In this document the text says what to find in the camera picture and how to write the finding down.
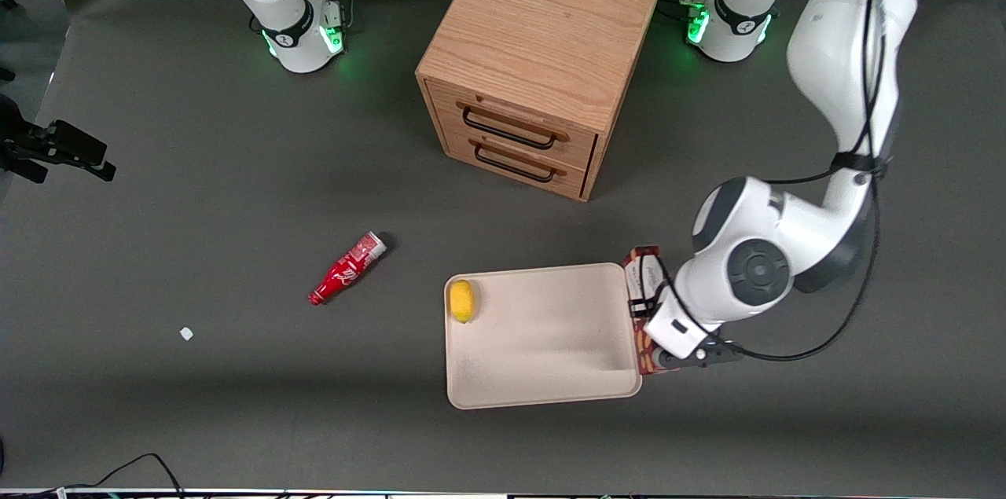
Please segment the robot right gripper body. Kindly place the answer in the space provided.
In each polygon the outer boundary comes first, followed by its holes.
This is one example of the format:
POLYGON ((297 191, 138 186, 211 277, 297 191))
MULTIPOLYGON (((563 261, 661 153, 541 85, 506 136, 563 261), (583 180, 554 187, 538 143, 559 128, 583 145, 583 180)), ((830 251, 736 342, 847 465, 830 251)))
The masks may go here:
POLYGON ((48 170, 33 161, 37 154, 31 133, 36 126, 26 122, 12 99, 1 94, 1 170, 41 184, 48 170))

